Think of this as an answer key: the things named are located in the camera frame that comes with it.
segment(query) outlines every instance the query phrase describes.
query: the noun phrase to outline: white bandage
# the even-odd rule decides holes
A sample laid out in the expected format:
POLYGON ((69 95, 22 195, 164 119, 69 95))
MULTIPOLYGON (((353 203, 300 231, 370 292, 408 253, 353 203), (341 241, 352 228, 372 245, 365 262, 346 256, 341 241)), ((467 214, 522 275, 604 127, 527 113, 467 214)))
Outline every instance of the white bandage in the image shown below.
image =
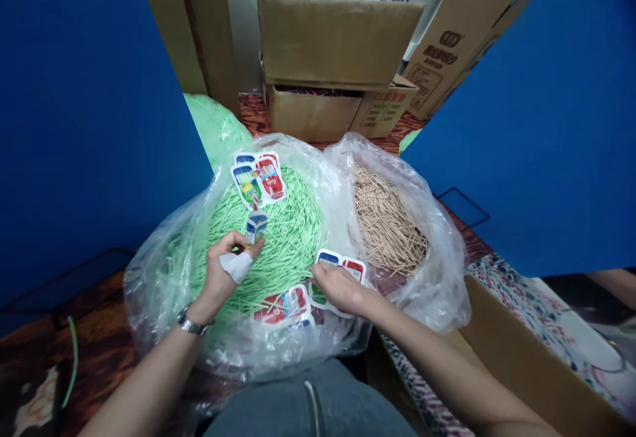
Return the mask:
POLYGON ((219 256, 219 261, 221 262, 221 267, 236 281, 237 285, 243 282, 254 262, 247 252, 243 252, 240 255, 221 255, 219 256))

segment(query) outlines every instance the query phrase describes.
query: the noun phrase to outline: blue wall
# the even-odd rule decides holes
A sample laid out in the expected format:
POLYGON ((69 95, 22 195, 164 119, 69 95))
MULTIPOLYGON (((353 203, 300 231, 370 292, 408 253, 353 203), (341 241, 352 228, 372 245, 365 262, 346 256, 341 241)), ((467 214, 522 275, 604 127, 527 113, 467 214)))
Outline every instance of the blue wall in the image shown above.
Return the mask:
POLYGON ((134 251, 212 174, 147 0, 0 5, 2 305, 134 251))
POLYGON ((403 157, 525 275, 634 266, 635 91, 636 0, 533 0, 403 157))

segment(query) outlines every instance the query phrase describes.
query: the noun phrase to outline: clear plastic bag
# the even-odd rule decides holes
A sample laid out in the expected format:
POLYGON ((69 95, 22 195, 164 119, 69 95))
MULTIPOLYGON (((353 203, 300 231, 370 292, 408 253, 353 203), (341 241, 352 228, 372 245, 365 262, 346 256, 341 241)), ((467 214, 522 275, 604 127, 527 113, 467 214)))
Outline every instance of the clear plastic bag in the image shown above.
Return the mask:
MULTIPOLYGON (((201 259, 198 255, 203 253, 205 257, 206 250, 198 238, 201 228, 226 193, 237 193, 229 172, 234 154, 261 151, 278 153, 281 163, 300 175, 315 199, 322 223, 318 247, 312 251, 314 256, 318 249, 327 248, 364 259, 350 183, 340 169, 318 149, 284 134, 270 134, 249 142, 226 154, 208 189, 166 218, 128 266, 124 278, 125 302, 142 356, 174 325, 179 311, 195 298, 190 287, 191 274, 201 259)), ((247 382, 280 377, 302 370, 312 360, 357 354, 366 349, 370 334, 366 321, 345 319, 318 309, 312 309, 311 313, 315 325, 283 329, 238 312, 229 318, 225 315, 223 332, 215 333, 212 327, 197 364, 225 379, 247 382)))
POLYGON ((325 155, 348 177, 350 191, 354 189, 356 164, 393 184, 406 215, 429 241, 424 260, 410 277, 376 269, 378 289, 405 313, 438 333, 467 324, 470 301, 464 285, 466 246, 426 181, 402 159, 355 132, 346 133, 340 142, 327 147, 325 155))

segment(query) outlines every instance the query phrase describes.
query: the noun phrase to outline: hand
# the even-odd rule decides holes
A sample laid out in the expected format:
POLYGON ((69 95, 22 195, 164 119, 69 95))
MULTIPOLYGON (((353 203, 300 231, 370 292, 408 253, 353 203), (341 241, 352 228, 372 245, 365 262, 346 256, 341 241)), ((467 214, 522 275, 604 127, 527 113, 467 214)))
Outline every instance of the hand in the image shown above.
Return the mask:
POLYGON ((265 239, 261 238, 249 248, 245 246, 245 235, 232 230, 207 251, 207 273, 205 285, 199 297, 187 310, 187 317, 196 324, 208 324, 227 299, 239 287, 232 277, 221 267, 219 256, 228 253, 239 255, 246 252, 256 260, 265 246, 265 239))
POLYGON ((366 317, 376 295, 365 288, 351 273, 341 267, 317 263, 311 267, 312 282, 322 290, 329 302, 352 315, 366 317))

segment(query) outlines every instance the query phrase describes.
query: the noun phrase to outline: silver watch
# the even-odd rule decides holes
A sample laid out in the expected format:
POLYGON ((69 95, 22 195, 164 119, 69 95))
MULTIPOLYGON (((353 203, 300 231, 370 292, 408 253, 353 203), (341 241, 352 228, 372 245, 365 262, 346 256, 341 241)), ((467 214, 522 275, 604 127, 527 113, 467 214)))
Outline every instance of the silver watch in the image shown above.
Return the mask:
POLYGON ((210 325, 196 324, 187 318, 186 311, 188 308, 190 308, 191 304, 192 303, 190 303, 189 305, 187 305, 185 308, 181 310, 181 312, 179 313, 179 316, 177 316, 177 323, 179 323, 179 326, 181 327, 183 331, 187 331, 188 333, 198 334, 200 336, 203 336, 205 332, 207 331, 207 329, 210 327, 210 325))

